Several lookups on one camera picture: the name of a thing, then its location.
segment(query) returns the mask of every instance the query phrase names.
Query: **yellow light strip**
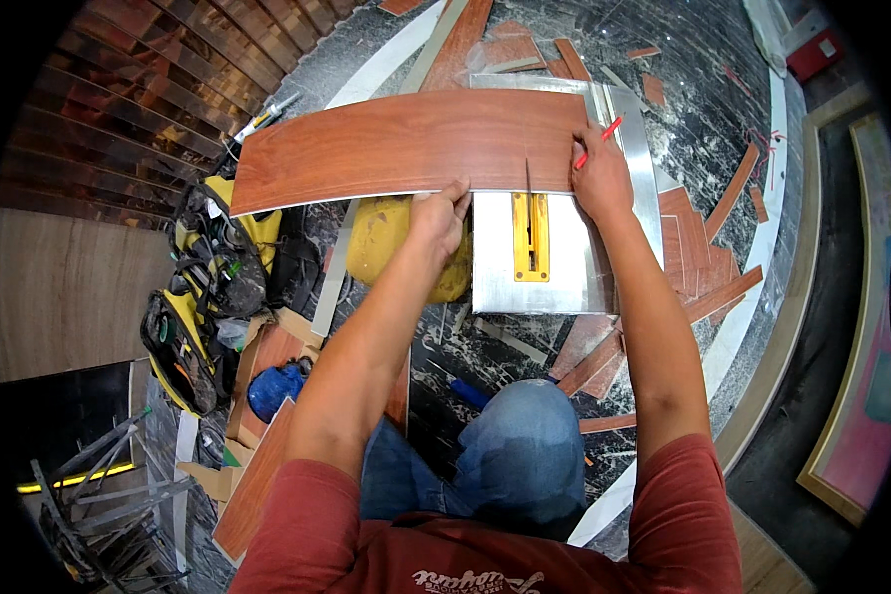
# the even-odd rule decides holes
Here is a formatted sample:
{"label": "yellow light strip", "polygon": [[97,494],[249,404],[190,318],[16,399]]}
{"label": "yellow light strip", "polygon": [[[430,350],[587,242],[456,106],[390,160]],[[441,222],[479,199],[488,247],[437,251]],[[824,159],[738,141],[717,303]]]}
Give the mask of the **yellow light strip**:
{"label": "yellow light strip", "polygon": [[[112,476],[113,474],[119,474],[119,472],[124,472],[126,470],[131,470],[136,466],[129,462],[128,464],[123,464],[122,466],[117,466],[109,469],[109,473],[106,476]],[[92,477],[89,479],[90,481],[95,481],[98,478],[102,478],[104,474],[104,470],[98,470]],[[75,485],[77,483],[81,483],[83,479],[85,479],[86,475],[82,474],[80,476],[72,476],[67,479],[62,480],[62,485],[57,481],[53,487],[55,489],[59,489],[59,487],[69,487],[70,485]],[[39,493],[40,486],[36,483],[32,483],[30,485],[17,485],[17,493]]]}

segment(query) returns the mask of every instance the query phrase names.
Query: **red t-shirt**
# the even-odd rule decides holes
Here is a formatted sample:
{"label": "red t-shirt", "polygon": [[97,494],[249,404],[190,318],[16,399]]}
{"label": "red t-shirt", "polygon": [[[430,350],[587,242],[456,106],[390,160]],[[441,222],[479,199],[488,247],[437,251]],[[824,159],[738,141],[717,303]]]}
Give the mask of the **red t-shirt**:
{"label": "red t-shirt", "polygon": [[628,561],[413,513],[360,520],[344,472],[287,462],[231,592],[741,592],[739,548],[713,442],[687,435],[647,461],[634,493]]}

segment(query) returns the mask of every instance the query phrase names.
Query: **person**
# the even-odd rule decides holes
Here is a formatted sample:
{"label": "person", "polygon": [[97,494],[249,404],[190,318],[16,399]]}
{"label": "person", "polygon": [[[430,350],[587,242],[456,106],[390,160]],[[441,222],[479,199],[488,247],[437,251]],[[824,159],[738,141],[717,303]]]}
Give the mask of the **person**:
{"label": "person", "polygon": [[627,163],[600,135],[575,131],[573,159],[588,159],[572,182],[617,279],[637,407],[626,561],[562,542],[585,508],[583,441],[551,382],[500,390],[463,430],[451,482],[383,420],[426,296],[459,246],[466,179],[413,198],[403,245],[323,350],[232,592],[741,591],[699,351],[632,212]]}

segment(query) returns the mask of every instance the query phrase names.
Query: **blue jeans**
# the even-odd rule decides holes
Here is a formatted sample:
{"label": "blue jeans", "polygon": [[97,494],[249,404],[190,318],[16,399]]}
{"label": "blue jeans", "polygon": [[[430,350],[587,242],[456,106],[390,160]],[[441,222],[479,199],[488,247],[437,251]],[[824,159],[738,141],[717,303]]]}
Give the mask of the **blue jeans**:
{"label": "blue jeans", "polygon": [[369,438],[360,517],[438,511],[518,534],[564,541],[581,518],[584,442],[567,396],[543,379],[502,388],[459,435],[451,483],[384,418]]}

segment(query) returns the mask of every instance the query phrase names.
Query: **knee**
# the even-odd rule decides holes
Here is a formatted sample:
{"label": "knee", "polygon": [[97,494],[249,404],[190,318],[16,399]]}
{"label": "knee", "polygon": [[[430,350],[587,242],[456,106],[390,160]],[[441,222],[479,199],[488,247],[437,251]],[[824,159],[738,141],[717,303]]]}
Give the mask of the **knee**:
{"label": "knee", "polygon": [[494,417],[509,434],[570,434],[578,431],[578,416],[570,399],[544,379],[524,379],[502,388],[483,415]]}

